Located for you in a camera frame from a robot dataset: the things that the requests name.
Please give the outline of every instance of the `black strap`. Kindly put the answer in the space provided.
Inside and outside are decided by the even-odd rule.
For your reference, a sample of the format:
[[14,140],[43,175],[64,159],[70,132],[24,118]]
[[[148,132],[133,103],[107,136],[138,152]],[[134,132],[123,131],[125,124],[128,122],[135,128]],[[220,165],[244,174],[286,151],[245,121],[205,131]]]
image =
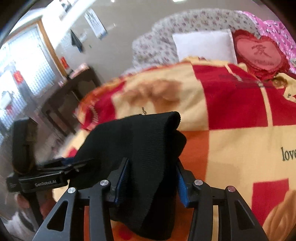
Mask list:
[[98,125],[74,157],[77,162],[94,161],[69,186],[79,190],[92,187],[118,169],[123,157],[129,158],[128,200],[110,210],[110,217],[142,237],[169,239],[175,218],[176,162],[186,143],[176,130],[180,119],[178,112],[168,112]]
[[39,225],[39,227],[41,226],[41,224],[43,223],[43,216],[40,212],[40,206],[39,206],[39,202],[37,199],[37,195],[35,192],[33,193],[22,193],[22,195],[28,200],[28,202],[30,203],[30,207],[33,211],[34,217],[37,221],[37,224]]
[[22,223],[24,224],[24,226],[29,229],[31,232],[35,232],[34,231],[34,227],[33,225],[24,217],[24,214],[22,213],[21,210],[18,211],[18,215],[20,220],[22,221]]

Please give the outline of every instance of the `checkered blanket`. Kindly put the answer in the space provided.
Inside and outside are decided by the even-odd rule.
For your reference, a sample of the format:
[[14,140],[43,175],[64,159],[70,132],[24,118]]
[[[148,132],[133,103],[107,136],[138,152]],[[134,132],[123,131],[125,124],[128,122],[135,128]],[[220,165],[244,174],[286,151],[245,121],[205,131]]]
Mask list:
[[[188,58],[114,79],[90,92],[76,115],[89,131],[125,116],[178,111],[178,130],[187,138],[183,166],[212,187],[235,186],[269,240],[280,241],[296,223],[295,83],[285,74],[261,82],[244,64]],[[83,133],[67,151],[80,147]],[[180,202],[176,209],[171,240],[185,241],[192,210]],[[217,220],[215,211],[213,240]],[[114,223],[113,234],[144,240],[121,223]]]

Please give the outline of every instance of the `white wall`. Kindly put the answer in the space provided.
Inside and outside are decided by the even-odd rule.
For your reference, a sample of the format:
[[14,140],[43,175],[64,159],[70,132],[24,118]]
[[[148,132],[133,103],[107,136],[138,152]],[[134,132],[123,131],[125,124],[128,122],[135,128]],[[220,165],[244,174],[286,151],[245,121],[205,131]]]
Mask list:
[[28,24],[35,19],[42,17],[45,8],[37,8],[33,10],[29,10],[22,18],[16,23],[16,25],[11,30],[10,34],[13,33],[18,28],[22,27],[23,25]]
[[54,48],[58,46],[66,32],[74,22],[92,5],[96,0],[78,0],[61,21],[59,16],[64,9],[59,0],[53,0],[44,10],[42,22],[49,40]]

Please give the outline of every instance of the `wall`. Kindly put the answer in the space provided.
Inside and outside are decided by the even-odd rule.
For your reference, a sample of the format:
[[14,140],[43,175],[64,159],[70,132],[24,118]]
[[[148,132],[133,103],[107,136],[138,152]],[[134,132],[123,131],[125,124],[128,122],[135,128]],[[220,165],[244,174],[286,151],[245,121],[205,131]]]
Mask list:
[[91,8],[104,27],[108,28],[112,24],[116,27],[99,40],[84,15],[81,15],[71,29],[78,37],[87,33],[87,40],[83,43],[85,52],[79,53],[76,47],[71,46],[69,34],[57,46],[56,52],[58,56],[64,56],[73,69],[83,62],[93,66],[97,75],[105,82],[131,67],[132,41],[150,31],[156,21],[183,10],[206,7],[245,10],[264,20],[277,20],[269,9],[251,0],[115,0],[114,3],[110,0],[97,0]]
[[59,0],[53,0],[44,10],[42,22],[49,40],[54,48],[65,36],[66,32],[78,19],[78,17],[85,12],[85,10],[93,4],[95,0],[79,0],[70,9],[67,15],[60,20],[59,16],[64,12],[64,9]]
[[42,17],[43,13],[45,11],[45,8],[38,8],[29,10],[22,18],[16,23],[16,25],[11,30],[10,34],[12,34],[14,31],[16,31],[18,28],[23,27],[24,25],[29,24],[30,22],[35,21],[36,19],[39,19]]

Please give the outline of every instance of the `red heart pillow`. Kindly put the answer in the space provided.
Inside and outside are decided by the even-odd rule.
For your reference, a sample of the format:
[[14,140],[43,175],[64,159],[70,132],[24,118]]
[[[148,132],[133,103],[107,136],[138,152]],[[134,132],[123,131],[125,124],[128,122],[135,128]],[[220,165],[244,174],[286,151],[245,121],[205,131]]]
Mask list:
[[289,62],[277,44],[267,36],[257,39],[245,30],[233,34],[238,62],[247,65],[249,71],[260,80],[272,79],[277,73],[286,73]]

